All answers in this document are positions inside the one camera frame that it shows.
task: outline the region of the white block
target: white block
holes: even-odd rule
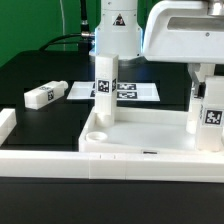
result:
[[[95,76],[95,112],[100,115],[98,124],[113,125],[117,104],[118,56],[114,54],[98,55]]]
[[[89,159],[90,179],[125,179],[125,154],[91,153]]]
[[[25,106],[36,109],[57,100],[64,96],[64,91],[68,88],[65,81],[52,81],[24,94]]]
[[[88,179],[89,155],[0,150],[0,176]]]
[[[200,120],[196,131],[196,149],[220,151],[223,149],[224,78],[206,78],[206,92],[202,101]]]
[[[0,146],[16,126],[15,109],[3,109],[0,113]]]

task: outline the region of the green wall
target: green wall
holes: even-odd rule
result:
[[[139,0],[140,26],[145,26],[154,3],[155,0]],[[80,0],[63,0],[63,6],[65,32],[80,32]],[[94,31],[100,21],[100,0],[87,0],[87,8],[90,28]],[[37,50],[62,35],[62,27],[60,0],[0,0],[0,66],[17,53]]]

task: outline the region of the black table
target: black table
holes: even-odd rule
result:
[[[217,66],[216,74],[223,73]],[[24,92],[65,80],[65,97],[35,111]],[[94,64],[76,52],[22,52],[0,69],[0,110],[15,108],[17,126],[2,149],[77,151],[94,105],[66,100],[74,81],[93,81]],[[160,102],[119,106],[187,111],[191,80],[185,64],[147,63],[119,69],[119,81],[155,82]],[[0,178],[0,223],[221,224],[224,185],[158,181]]]

